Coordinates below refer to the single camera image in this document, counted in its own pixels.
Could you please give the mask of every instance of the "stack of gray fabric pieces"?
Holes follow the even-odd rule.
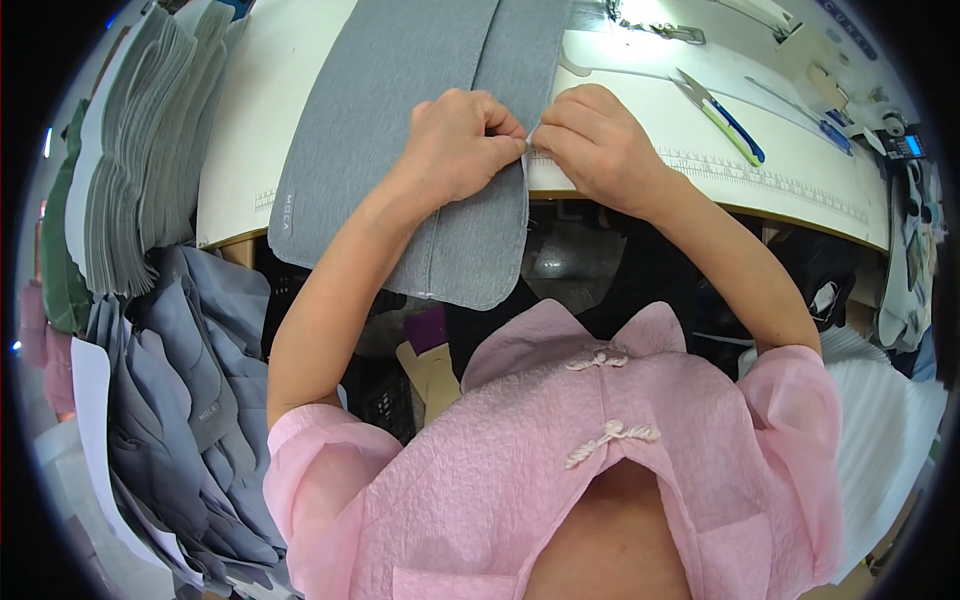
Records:
[[[121,41],[84,120],[67,248],[97,294],[146,293],[144,253],[192,239],[200,169],[229,56],[247,21],[194,0],[152,7]]]
[[[327,55],[287,154],[268,239],[313,268],[393,166],[410,110],[486,89],[531,131],[553,88],[571,0],[359,0]],[[510,294],[526,240],[519,161],[417,230],[384,287],[487,310]]]
[[[114,495],[185,583],[230,596],[229,580],[289,586],[286,545],[267,511],[266,278],[193,248],[164,249],[153,293],[98,301],[87,339],[110,368],[108,458]]]

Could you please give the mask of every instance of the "pink blouse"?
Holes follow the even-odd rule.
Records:
[[[463,397],[403,448],[313,404],[270,433],[264,494],[310,600],[523,596],[590,481],[658,478],[694,598],[796,598],[844,559],[837,389],[816,352],[737,384],[685,353],[667,304],[600,343],[544,300],[476,350]]]

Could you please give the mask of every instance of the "person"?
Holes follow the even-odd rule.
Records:
[[[489,314],[447,307],[463,396],[406,447],[340,408],[418,224],[526,138],[484,91],[415,107],[396,165],[286,315],[264,494],[292,584],[308,599],[751,600],[826,583],[844,558],[841,414],[817,329],[774,256],[602,86],[558,95],[531,139],[625,230],[613,301],[578,321],[520,281]],[[736,384],[685,352],[671,303],[690,316],[694,267],[756,340]]]

